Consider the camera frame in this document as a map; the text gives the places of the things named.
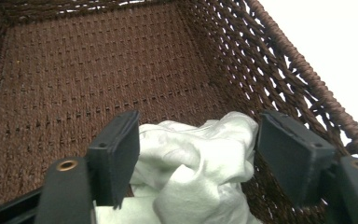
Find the woven texture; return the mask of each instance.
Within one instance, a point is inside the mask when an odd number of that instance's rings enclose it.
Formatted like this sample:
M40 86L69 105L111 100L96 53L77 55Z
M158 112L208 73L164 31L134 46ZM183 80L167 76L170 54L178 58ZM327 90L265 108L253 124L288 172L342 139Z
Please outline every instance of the woven texture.
M257 1L130 2L0 1L0 204L129 109L191 125L275 109L358 153L357 123ZM242 188L265 223L324 220L293 209L258 154Z

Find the white cloth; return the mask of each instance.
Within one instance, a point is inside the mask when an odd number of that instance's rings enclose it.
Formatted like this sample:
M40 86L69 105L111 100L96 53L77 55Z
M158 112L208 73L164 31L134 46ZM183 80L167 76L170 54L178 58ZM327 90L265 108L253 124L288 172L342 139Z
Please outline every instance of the white cloth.
M170 120L141 125L135 197L121 210L97 207L98 223L260 223L241 191L254 174L256 132L239 112L199 128Z

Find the wicker basket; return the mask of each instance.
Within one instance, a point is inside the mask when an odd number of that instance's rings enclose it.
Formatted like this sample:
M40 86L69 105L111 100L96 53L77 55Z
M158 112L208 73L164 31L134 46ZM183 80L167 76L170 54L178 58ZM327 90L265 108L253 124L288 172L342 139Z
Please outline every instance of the wicker basket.
M275 109L358 153L357 123L256 0L0 0L0 204L133 108L193 125ZM322 204L293 209L259 155L243 191L265 223L324 220Z

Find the white fabric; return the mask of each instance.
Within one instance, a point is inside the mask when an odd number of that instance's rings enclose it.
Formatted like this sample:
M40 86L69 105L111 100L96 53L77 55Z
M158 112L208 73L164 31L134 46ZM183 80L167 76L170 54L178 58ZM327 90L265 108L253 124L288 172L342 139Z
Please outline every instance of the white fabric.
M257 124L239 112L201 127L164 121L140 126L134 198L97 207L98 223L259 223L240 182L254 174Z

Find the white background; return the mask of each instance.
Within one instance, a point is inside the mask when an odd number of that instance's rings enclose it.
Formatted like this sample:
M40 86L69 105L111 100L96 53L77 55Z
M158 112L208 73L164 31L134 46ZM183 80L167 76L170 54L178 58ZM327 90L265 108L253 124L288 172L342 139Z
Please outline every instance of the white background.
M358 121L358 0L259 1Z

